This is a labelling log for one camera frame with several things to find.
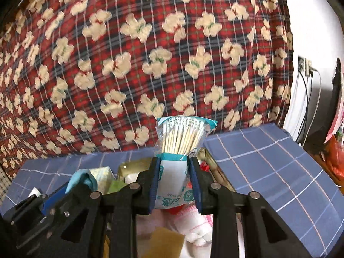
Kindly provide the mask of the yellow sponge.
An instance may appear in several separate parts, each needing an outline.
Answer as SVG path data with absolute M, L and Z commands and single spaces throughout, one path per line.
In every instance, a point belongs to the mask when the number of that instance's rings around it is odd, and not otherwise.
M 179 258 L 185 236 L 167 228 L 156 227 L 149 240 L 149 247 L 142 257 Z

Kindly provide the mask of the pink white crochet cloth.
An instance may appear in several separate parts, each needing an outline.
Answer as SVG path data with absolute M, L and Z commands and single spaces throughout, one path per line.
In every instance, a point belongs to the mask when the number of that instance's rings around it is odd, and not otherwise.
M 213 215 L 201 215 L 195 205 L 185 206 L 173 215 L 171 225 L 193 245 L 205 246 L 212 241 Z

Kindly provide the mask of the cotton swab packet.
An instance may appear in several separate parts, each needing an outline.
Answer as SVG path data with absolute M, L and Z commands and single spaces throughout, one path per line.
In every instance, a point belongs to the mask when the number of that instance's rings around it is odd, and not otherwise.
M 156 209 L 172 209 L 194 201 L 188 157 L 195 155 L 217 127 L 213 119 L 173 116 L 157 120 L 157 153 L 160 160 Z

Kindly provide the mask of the green tissue pack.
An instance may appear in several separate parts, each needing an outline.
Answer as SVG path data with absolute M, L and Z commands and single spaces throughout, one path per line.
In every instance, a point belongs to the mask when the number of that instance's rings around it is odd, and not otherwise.
M 111 194 L 111 193 L 119 192 L 125 186 L 126 186 L 126 183 L 124 183 L 123 181 L 113 180 L 108 188 L 107 193 Z

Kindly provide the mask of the white gauze roll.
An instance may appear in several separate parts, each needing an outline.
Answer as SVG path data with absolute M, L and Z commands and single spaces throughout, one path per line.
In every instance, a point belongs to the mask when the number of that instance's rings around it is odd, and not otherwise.
M 32 191 L 29 193 L 28 197 L 31 197 L 32 195 L 39 197 L 41 195 L 41 192 L 36 187 L 34 187 Z

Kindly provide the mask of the red embroidered drawstring pouch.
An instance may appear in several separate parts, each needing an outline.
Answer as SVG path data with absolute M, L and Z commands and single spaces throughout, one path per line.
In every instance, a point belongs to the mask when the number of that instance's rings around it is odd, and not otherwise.
M 201 161 L 201 162 L 199 163 L 199 167 L 200 167 L 200 169 L 201 169 L 202 171 L 210 172 L 210 167 L 209 167 L 209 165 L 207 164 L 206 161 Z

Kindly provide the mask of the tissue box green dots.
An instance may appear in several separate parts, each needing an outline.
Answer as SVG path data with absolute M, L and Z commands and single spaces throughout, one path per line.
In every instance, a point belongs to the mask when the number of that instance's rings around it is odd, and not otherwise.
M 110 167 L 100 167 L 90 169 L 90 173 L 97 181 L 97 190 L 102 194 L 106 195 L 110 189 L 112 181 L 115 180 L 115 176 L 112 173 Z

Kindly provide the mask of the beige green checked cloth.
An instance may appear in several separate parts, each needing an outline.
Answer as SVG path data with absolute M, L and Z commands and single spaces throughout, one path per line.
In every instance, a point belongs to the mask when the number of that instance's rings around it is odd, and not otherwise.
M 5 195 L 11 185 L 11 179 L 5 174 L 4 170 L 0 167 L 0 203 L 2 204 Z

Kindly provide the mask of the gold rectangular tin box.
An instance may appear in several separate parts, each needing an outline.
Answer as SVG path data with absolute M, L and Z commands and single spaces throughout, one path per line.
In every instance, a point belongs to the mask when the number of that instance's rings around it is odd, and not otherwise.
M 193 154 L 178 157 L 161 153 L 152 159 L 137 181 L 115 196 L 110 257 L 136 257 L 136 216 L 149 215 L 154 207 L 179 201 L 191 183 L 191 200 L 201 215 L 213 215 L 211 257 L 239 257 L 234 194 L 202 171 Z

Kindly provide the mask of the blue plaid tablecloth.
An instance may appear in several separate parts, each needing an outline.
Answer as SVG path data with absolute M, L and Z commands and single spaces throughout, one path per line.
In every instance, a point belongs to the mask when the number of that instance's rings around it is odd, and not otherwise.
M 325 257 L 343 233 L 343 195 L 317 162 L 273 124 L 209 136 L 203 143 L 237 192 L 259 192 L 313 257 Z M 4 213 L 32 189 L 50 194 L 80 168 L 109 167 L 153 156 L 153 149 L 26 161 L 3 202 Z

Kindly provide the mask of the red plastic bag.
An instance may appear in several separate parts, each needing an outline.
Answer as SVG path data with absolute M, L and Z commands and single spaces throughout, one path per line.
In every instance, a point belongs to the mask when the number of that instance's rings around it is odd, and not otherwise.
M 325 163 L 331 173 L 343 182 L 343 142 L 338 141 L 335 135 L 329 139 L 324 149 Z

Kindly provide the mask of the black monitor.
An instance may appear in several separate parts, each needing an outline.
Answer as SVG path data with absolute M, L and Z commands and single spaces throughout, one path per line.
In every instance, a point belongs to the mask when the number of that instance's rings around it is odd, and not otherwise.
M 319 87 L 320 97 L 315 104 L 315 117 L 304 139 L 303 149 L 311 154 L 322 151 L 330 138 L 343 124 L 343 71 L 338 58 L 331 85 Z

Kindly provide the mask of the red plaid bear quilt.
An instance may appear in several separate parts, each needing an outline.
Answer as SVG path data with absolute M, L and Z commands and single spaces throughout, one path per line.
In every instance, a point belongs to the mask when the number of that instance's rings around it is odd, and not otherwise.
M 151 147 L 160 117 L 282 126 L 287 0 L 1 0 L 1 167 Z

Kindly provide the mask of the wall power socket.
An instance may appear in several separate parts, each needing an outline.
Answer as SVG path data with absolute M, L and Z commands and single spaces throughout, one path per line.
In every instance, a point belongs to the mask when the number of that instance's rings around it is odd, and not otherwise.
M 311 61 L 298 56 L 298 73 L 306 77 L 313 77 L 313 68 L 311 67 Z

